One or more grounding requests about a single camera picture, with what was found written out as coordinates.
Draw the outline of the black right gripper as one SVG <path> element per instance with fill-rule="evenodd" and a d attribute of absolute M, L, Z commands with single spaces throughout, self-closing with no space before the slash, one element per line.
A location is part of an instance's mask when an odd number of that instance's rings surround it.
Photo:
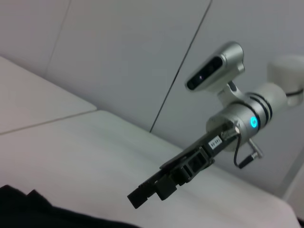
<path fill-rule="evenodd" d="M 214 163 L 214 158 L 227 148 L 238 136 L 237 127 L 218 127 L 212 130 L 181 153 L 164 163 L 156 173 L 131 192 L 127 198 L 135 209 L 153 194 L 166 200 L 177 190 L 176 185 L 190 182 L 200 171 Z"/>

